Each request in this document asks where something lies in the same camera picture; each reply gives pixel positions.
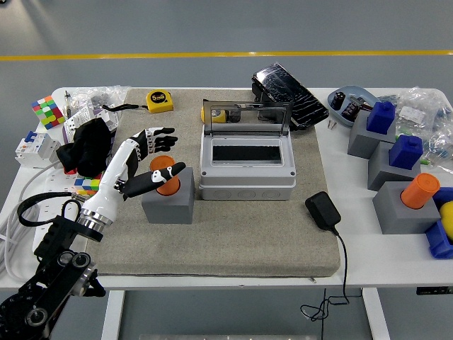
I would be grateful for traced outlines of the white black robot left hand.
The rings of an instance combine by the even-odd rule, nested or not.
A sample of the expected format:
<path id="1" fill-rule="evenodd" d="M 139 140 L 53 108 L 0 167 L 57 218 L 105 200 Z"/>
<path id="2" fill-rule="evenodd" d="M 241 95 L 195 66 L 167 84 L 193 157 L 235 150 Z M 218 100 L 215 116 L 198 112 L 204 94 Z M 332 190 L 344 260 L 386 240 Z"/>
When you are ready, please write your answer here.
<path id="1" fill-rule="evenodd" d="M 178 138 L 173 132 L 172 127 L 151 127 L 127 138 L 105 170 L 98 192 L 82 205 L 78 222 L 94 229 L 111 225 L 121 202 L 156 190 L 179 174 L 185 168 L 183 162 L 135 174 L 148 155 L 167 152 L 175 145 Z"/>

